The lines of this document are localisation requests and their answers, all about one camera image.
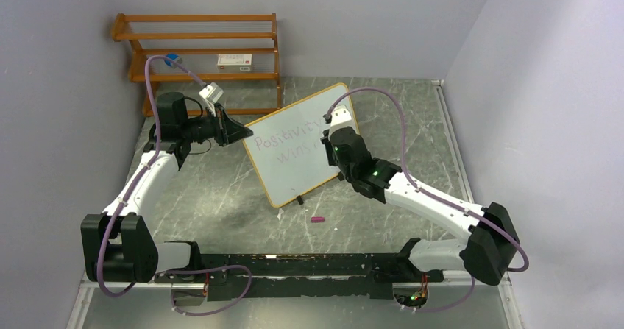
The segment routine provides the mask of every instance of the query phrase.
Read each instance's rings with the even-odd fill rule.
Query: wooden whiteboard frame
[[[269,117],[271,117],[271,116],[274,116],[274,115],[278,114],[279,112],[282,112],[282,111],[287,110],[287,109],[289,109],[289,108],[291,108],[291,107],[294,107],[294,106],[298,105],[299,103],[302,103],[302,102],[304,102],[304,101],[307,101],[307,100],[311,99],[312,97],[315,97],[315,96],[317,96],[317,95],[319,95],[319,94],[321,94],[321,93],[324,93],[325,91],[329,91],[329,90],[331,90],[331,89],[333,89],[333,88],[337,88],[338,86],[344,86],[344,88],[346,89],[346,91],[345,91],[345,92],[349,92],[349,87],[348,87],[346,84],[344,84],[343,82],[339,82],[339,83],[337,83],[337,84],[335,84],[335,85],[331,85],[329,88],[325,88],[325,89],[323,89],[323,90],[320,90],[319,92],[316,92],[316,93],[311,94],[311,95],[310,95],[310,96],[308,96],[308,97],[305,97],[305,98],[303,98],[303,99],[300,99],[300,100],[299,100],[299,101],[297,101],[297,102],[291,103],[291,104],[289,104],[288,106],[285,106],[284,108],[281,108],[280,110],[276,110],[275,112],[270,113],[270,114],[267,114],[266,116],[264,116],[264,117],[262,117],[262,118],[256,119],[255,121],[253,121],[253,122],[251,122],[251,123],[247,124],[245,127],[251,128],[253,124],[256,124],[256,123],[258,123],[258,122],[261,122],[261,121],[263,121],[264,119],[267,119],[267,118],[269,118]],[[346,99],[348,100],[348,102],[349,102],[349,106],[351,107],[351,114],[352,114],[352,117],[353,117],[353,122],[355,123],[355,132],[359,134],[359,133],[360,133],[360,127],[358,126],[358,121],[357,121],[357,119],[355,119],[355,110],[353,109],[353,103],[351,102],[351,96],[347,96],[347,97],[346,97]],[[289,201],[284,202],[284,203],[283,203],[283,204],[281,204],[281,205],[275,205],[275,204],[273,204],[273,201],[271,201],[271,197],[269,196],[269,191],[267,191],[267,189],[266,189],[266,185],[264,185],[264,181],[262,180],[262,176],[260,176],[260,172],[258,171],[258,167],[256,167],[256,165],[255,165],[255,162],[254,162],[254,160],[253,160],[252,154],[251,154],[251,152],[249,151],[249,147],[247,147],[247,143],[245,142],[245,139],[243,140],[243,145],[245,146],[245,151],[247,151],[247,156],[249,156],[249,159],[252,161],[252,165],[253,165],[253,167],[254,167],[255,173],[258,175],[258,179],[260,180],[260,184],[262,184],[262,188],[264,189],[264,194],[266,194],[266,198],[269,200],[269,204],[271,204],[271,206],[272,206],[273,208],[281,208],[281,207],[283,207],[284,205],[286,205],[286,204],[288,204],[288,203],[292,202],[293,200],[295,200],[297,197],[294,197],[294,198],[290,199]],[[325,181],[321,182],[321,183],[320,183],[320,184],[318,184],[318,185],[315,185],[314,187],[312,187],[312,188],[308,189],[307,191],[303,191],[303,192],[302,192],[301,194],[299,194],[299,195],[300,195],[300,196],[302,196],[303,194],[306,194],[306,193],[308,193],[308,192],[312,191],[313,189],[316,189],[316,188],[320,187],[321,185],[324,185],[325,183],[329,182],[330,180],[332,180],[332,179],[336,178],[337,176],[338,176],[338,174],[336,173],[336,174],[334,174],[332,177],[327,178]]]

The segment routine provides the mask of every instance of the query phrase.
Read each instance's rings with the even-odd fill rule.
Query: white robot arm
[[[418,239],[409,254],[418,271],[466,270],[481,282],[500,282],[517,250],[514,244],[520,244],[502,205],[492,203],[485,208],[459,200],[412,176],[408,178],[393,163],[372,157],[345,106],[336,107],[326,119],[330,129],[324,132],[322,143],[329,164],[340,168],[339,178],[365,197],[413,211],[455,237],[444,241]],[[500,230],[490,227],[491,223]]]
[[[149,211],[154,210],[169,181],[182,168],[192,142],[202,143],[214,138],[219,146],[225,146],[253,134],[243,124],[230,119],[216,102],[222,94],[223,90],[215,83],[205,86],[199,96],[203,101],[202,107],[207,110],[205,115],[194,118],[188,117],[186,98],[181,93],[165,93],[158,98],[162,136],[161,151],[156,160],[149,164],[157,153],[153,127],[143,148],[141,164],[118,197],[102,213],[87,215],[82,221],[82,248],[90,280],[96,281],[97,258],[105,225],[120,203],[124,207],[117,216],[110,239],[121,234],[123,241],[121,244],[109,243],[106,247],[103,271],[106,281],[145,283],[154,274],[196,265],[194,262],[199,261],[199,248],[194,242],[155,244],[147,230],[145,218],[149,217]],[[148,166],[148,169],[141,171],[142,166]],[[128,190],[131,190],[130,195],[124,198]]]

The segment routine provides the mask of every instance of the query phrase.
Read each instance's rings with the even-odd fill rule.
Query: gray marble floor
[[[399,97],[408,122],[407,163],[423,182],[461,198],[460,177],[448,144],[443,117],[429,80],[352,77],[285,77],[284,103],[289,104],[337,82],[350,88],[376,86]],[[226,107],[271,107],[270,82],[224,82]],[[193,83],[163,85],[159,93],[180,91],[196,96]],[[400,126],[394,105],[378,93],[352,98],[362,136],[374,156],[398,161]],[[257,116],[233,116],[249,123]],[[138,165],[148,118],[138,139],[131,171]],[[194,152],[205,151],[194,146]],[[349,183],[332,180],[279,210],[264,194],[243,144],[216,144],[209,153],[189,156],[181,171],[146,213],[156,242],[190,240],[203,253],[395,252],[412,237],[447,238],[439,227],[401,208],[355,193]],[[310,223],[324,216],[324,223]]]

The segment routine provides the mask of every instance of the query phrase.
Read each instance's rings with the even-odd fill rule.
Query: purple cable
[[[192,312],[183,311],[179,309],[178,307],[176,307],[175,300],[174,300],[174,293],[172,292],[171,293],[171,309],[173,309],[179,314],[182,314],[183,316],[210,316],[212,314],[217,314],[219,312],[225,311],[226,309],[232,307],[233,305],[238,303],[240,300],[242,300],[243,297],[245,297],[245,295],[249,291],[249,287],[251,287],[252,285],[252,272],[249,270],[249,268],[247,268],[244,265],[226,265],[226,266],[220,266],[218,268],[204,269],[204,270],[168,270],[166,272],[167,274],[196,275],[196,274],[205,274],[207,272],[220,272],[222,270],[228,270],[228,269],[243,269],[249,275],[245,289],[241,292],[241,294],[238,297],[236,297],[235,300],[233,300],[232,302],[214,311],[209,311],[209,312],[204,312],[204,313],[192,313]]]
[[[206,86],[206,83],[203,82],[200,78],[198,78],[197,75],[191,73],[191,71],[189,71],[187,68],[174,62],[173,60],[171,60],[171,58],[165,57],[164,55],[151,56],[147,58],[145,62],[145,84],[147,86],[147,96],[149,97],[149,103],[152,105],[152,112],[154,113],[154,123],[156,126],[155,153],[154,153],[154,156],[152,156],[152,158],[150,158],[149,161],[147,162],[147,166],[143,166],[143,168],[139,170],[137,175],[132,179],[132,181],[130,182],[130,185],[128,185],[128,189],[126,190],[126,193],[121,198],[119,205],[117,205],[115,212],[113,212],[113,215],[110,217],[110,220],[108,224],[106,225],[106,230],[104,231],[104,237],[102,238],[102,243],[100,244],[100,247],[99,247],[98,260],[97,260],[97,265],[96,265],[96,276],[97,276],[99,288],[102,290],[102,292],[104,292],[104,294],[106,294],[109,297],[120,297],[126,294],[128,290],[130,290],[135,285],[135,283],[129,284],[128,287],[121,290],[120,292],[112,292],[106,287],[106,284],[104,283],[104,255],[106,254],[106,246],[108,244],[108,238],[110,237],[110,234],[113,231],[113,225],[115,224],[115,220],[117,219],[121,211],[124,209],[125,205],[127,205],[128,199],[130,198],[130,195],[132,195],[132,192],[135,190],[139,180],[141,180],[145,172],[147,172],[147,170],[156,161],[160,153],[160,119],[158,118],[158,110],[156,109],[156,100],[154,99],[154,93],[152,92],[152,85],[149,81],[149,64],[154,59],[162,59],[162,60],[168,61],[169,63],[180,68],[190,77],[192,77],[195,81],[197,81],[198,84],[202,86],[202,88]]]
[[[470,289],[468,289],[468,292],[459,300],[456,300],[453,303],[449,303],[448,305],[443,305],[442,307],[418,309],[416,310],[416,312],[417,313],[436,313],[436,312],[446,311],[447,309],[451,309],[453,307],[456,307],[457,305],[464,303],[465,300],[468,300],[468,297],[470,297],[470,295],[472,294],[472,291],[474,290],[475,290],[475,278],[471,276],[470,277]]]

